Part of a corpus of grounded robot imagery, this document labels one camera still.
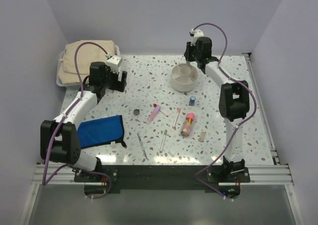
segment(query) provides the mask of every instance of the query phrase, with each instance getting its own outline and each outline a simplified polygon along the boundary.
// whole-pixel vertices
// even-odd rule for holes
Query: terrazzo table surface
[[[226,145],[226,131],[223,118],[218,111],[220,89],[200,70],[195,88],[188,93],[181,93],[170,85],[172,68],[185,62],[181,55],[123,55],[122,70],[127,71],[127,86],[125,92],[107,90],[100,103],[85,117],[84,121],[122,115],[127,148],[116,144],[103,145],[83,149],[86,153],[97,156],[103,164],[127,165],[208,165],[223,150]],[[247,65],[243,56],[225,56],[222,66],[233,77],[246,80],[252,91]],[[67,89],[62,110],[75,98],[78,90]],[[189,106],[190,96],[195,96],[194,106]],[[158,113],[152,123],[144,121],[153,111],[153,103],[162,106],[169,114],[165,117]],[[250,112],[253,111],[250,98]],[[177,121],[177,129],[172,128],[177,108],[181,113]],[[134,109],[140,109],[135,116]],[[193,112],[195,121],[189,137],[180,136],[180,129],[186,113]],[[159,152],[164,130],[168,130],[163,152]],[[198,141],[201,131],[206,137],[203,143]],[[140,133],[148,156],[145,159],[141,150],[137,132]],[[260,112],[243,127],[243,153],[247,165],[272,165],[270,143],[266,136]],[[222,158],[216,164],[222,164]]]

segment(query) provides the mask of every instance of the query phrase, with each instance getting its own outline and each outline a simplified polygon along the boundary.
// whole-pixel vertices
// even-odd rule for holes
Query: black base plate
[[[102,170],[111,177],[112,189],[110,193],[112,194],[120,193],[122,189],[204,190],[205,192],[213,192],[213,190],[195,179],[195,174],[205,167],[204,165],[103,165]],[[212,166],[212,169],[216,173],[220,171],[221,166]],[[219,190],[219,181],[215,178],[212,179],[212,176],[208,174],[202,173],[199,175],[199,178]],[[231,175],[227,182],[237,182],[237,176],[235,180],[235,175]],[[244,173],[239,176],[241,177],[241,183],[250,182],[249,176],[246,176],[248,178],[244,178]],[[101,182],[101,177],[87,177],[85,174],[80,176],[75,175],[74,181]]]

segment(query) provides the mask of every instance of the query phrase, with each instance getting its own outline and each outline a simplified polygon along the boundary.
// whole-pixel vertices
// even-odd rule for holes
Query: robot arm
[[[83,96],[81,97],[81,92],[78,92],[74,101],[61,115],[53,121],[44,121],[41,124],[40,154],[42,159],[46,158],[53,131],[65,117],[57,137],[54,138],[50,161],[67,163],[89,171],[99,171],[100,159],[81,151],[77,128],[87,113],[100,102],[106,89],[120,92],[125,90],[127,72],[122,71],[120,75],[121,62],[121,57],[112,56],[106,64],[103,62],[92,63],[89,67],[89,84],[84,86]]]
[[[199,29],[191,30],[191,42],[187,42],[184,53],[187,63],[196,62],[201,71],[212,78],[221,89],[219,111],[225,119],[227,142],[241,119],[246,117],[249,111],[248,92],[238,83],[230,81],[218,68],[219,59],[211,56],[212,40],[205,37]],[[224,154],[223,168],[225,174],[244,171],[245,161],[242,153],[242,126],[233,136],[231,143]]]

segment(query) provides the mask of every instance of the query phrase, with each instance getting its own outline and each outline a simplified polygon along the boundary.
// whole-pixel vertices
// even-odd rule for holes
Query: pink marker
[[[159,105],[157,105],[157,107],[155,107],[155,109],[153,110],[153,112],[150,114],[149,118],[147,119],[146,123],[150,124],[150,122],[153,121],[153,119],[155,118],[155,116],[158,114],[158,112],[160,111],[161,107]]]

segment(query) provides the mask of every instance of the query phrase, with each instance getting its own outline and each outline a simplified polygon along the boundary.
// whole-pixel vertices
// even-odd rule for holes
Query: glass panel
[[[242,186],[232,203],[204,191],[123,190],[90,201],[82,185],[42,187],[31,225],[293,225],[284,186]]]

